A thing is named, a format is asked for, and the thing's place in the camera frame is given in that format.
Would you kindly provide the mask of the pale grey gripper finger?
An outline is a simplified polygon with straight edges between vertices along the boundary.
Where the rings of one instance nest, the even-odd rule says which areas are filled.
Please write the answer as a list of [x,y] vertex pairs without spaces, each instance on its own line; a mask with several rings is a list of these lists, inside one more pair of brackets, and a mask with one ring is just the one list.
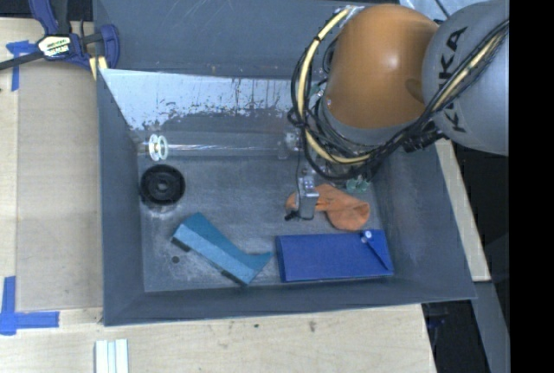
[[319,193],[312,177],[298,179],[298,215],[303,220],[312,220],[319,200]]

